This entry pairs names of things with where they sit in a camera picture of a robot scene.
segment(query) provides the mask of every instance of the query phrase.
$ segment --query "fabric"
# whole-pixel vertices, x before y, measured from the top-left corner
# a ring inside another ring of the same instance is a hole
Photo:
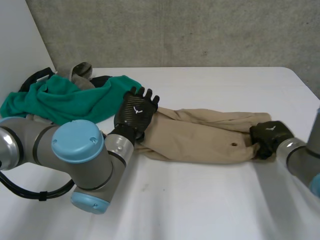
[[[103,85],[106,84],[108,79],[111,78],[111,76],[97,76],[90,80],[90,82],[96,87],[101,88]]]
[[[253,159],[249,129],[271,120],[268,113],[171,110],[159,107],[135,149],[162,161],[235,164]]]
[[[51,70],[50,67],[47,67],[41,71],[37,71],[36,73],[32,74],[28,77],[27,80],[22,84],[19,92],[29,92],[31,84],[37,82],[38,79],[44,78],[48,76],[48,79],[51,78],[55,73]]]
[[[79,76],[77,74],[73,74],[70,80],[73,84],[75,84],[81,90],[94,89],[95,86],[86,78]]]
[[[92,65],[82,62],[71,69],[69,80],[81,90],[94,89],[95,86],[89,81],[92,72]]]
[[[38,123],[43,123],[43,124],[51,124],[53,125],[54,123],[48,119],[45,119],[43,117],[40,117],[38,115],[34,115],[34,114],[28,114],[27,116],[25,116],[25,119],[31,120],[31,121],[35,121]]]
[[[77,119],[98,123],[118,111],[132,87],[141,85],[123,75],[111,77],[103,87],[80,90],[68,79],[53,75],[46,82],[32,84],[29,92],[11,92],[0,113],[3,118],[34,114],[57,125]]]

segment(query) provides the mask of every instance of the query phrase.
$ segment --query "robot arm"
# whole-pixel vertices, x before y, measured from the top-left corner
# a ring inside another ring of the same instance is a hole
[[[133,88],[124,96],[114,118],[114,130],[105,141],[98,127],[87,120],[62,126],[47,125],[22,117],[0,121],[0,170],[24,163],[68,173],[76,188],[71,202],[94,214],[109,206],[134,151],[137,136],[143,136],[158,109],[159,97],[152,91]]]
[[[253,143],[259,143],[257,157],[273,153],[288,171],[320,198],[320,112],[318,110],[307,144],[294,137],[280,121],[259,123],[250,129]]]

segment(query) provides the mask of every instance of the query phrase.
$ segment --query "beige pants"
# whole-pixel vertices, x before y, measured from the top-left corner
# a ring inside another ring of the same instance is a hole
[[[249,128],[270,121],[268,113],[171,110],[159,107],[136,150],[162,161],[235,164],[254,158]]]

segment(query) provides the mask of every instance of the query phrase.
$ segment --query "green cloth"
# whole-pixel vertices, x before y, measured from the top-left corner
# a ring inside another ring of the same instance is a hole
[[[126,91],[141,84],[127,76],[109,78],[103,87],[80,90],[68,79],[53,75],[30,86],[29,92],[11,92],[1,106],[3,118],[34,114],[62,125],[84,119],[101,122],[116,114]]]

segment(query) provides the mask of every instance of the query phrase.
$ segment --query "gray concrete wall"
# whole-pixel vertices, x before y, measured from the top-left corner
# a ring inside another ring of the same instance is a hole
[[[27,0],[57,69],[292,69],[320,97],[320,0]]]

